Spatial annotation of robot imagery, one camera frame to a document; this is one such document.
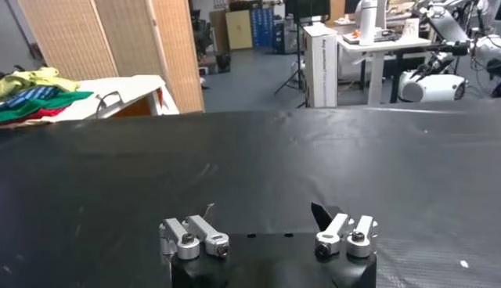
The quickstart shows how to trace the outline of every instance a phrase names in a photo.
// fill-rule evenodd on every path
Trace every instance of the striped cloth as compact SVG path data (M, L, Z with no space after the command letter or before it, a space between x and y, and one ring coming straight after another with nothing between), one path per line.
M27 102L27 100L30 99L51 99L52 97L56 96L59 91L59 88L55 86L38 86L29 88L27 90L19 92L11 99L0 104L0 111L19 109Z

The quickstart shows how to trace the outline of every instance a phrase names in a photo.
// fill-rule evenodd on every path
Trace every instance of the black table surface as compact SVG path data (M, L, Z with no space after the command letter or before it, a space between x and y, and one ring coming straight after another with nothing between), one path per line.
M488 101L0 131L0 286L162 287L161 219L215 203L223 232L314 232L315 201L378 220L379 287L499 287L500 110Z

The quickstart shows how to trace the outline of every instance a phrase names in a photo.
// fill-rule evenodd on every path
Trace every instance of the folded clothes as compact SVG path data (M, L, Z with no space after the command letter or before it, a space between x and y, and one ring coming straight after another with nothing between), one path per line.
M37 111L31 115L28 115L26 117L15 119L15 120L12 120L9 122L3 122L2 124L22 123L26 120L40 119L43 117L54 117L54 116L57 116L59 113L63 112L66 108L67 108L67 106L62 107L62 108L55 108L55 109L40 109L39 111Z
M59 91L59 88L54 86L29 88L0 104L0 111L18 109L29 99L51 99L56 96Z
M55 86L66 92L74 92L80 84L77 81L58 77L59 71L42 67L36 71L15 71L0 79L0 100L8 99L18 92L34 86Z
M92 94L93 92L59 92L51 99L29 99L18 109L0 111L0 123L24 118L40 109L54 110L63 108Z

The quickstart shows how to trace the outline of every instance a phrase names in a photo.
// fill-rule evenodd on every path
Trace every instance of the tripod stand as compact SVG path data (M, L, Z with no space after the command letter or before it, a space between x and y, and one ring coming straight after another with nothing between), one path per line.
M280 90L282 90L282 88L284 88L286 86L289 88L297 89L297 90L303 89L303 82L301 81L301 77L303 77L303 74L301 72L301 45L300 45L300 35L299 35L299 31L300 31L300 29L302 29L302 26L301 26L301 23L299 22L299 20L296 21L295 17L294 17L294 22L296 23L296 26L297 26L297 29L296 29L297 69L287 80L285 80L285 82L283 82L282 85L280 85L280 87L278 89L276 89L276 91L275 91L275 93L273 93L273 95L276 95L278 92L280 92ZM292 79L294 79L294 77L296 77L296 75L297 75L297 87L290 86L289 82Z

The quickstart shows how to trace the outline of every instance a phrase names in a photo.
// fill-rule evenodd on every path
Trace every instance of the bolt head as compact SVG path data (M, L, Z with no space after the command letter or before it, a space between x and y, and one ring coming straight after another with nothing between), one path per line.
M320 244L315 248L315 254L321 258L330 256L330 248L326 244Z
M363 233L359 232L359 231L353 231L353 233L351 234L351 239L354 242L362 242L365 238L366 238L366 236L363 235Z
M182 236L181 243L189 244L192 243L194 240L195 236L192 233L186 233L185 235Z
M229 246L228 245L221 245L216 248L216 253L218 254L219 257L224 258L228 256L229 252Z

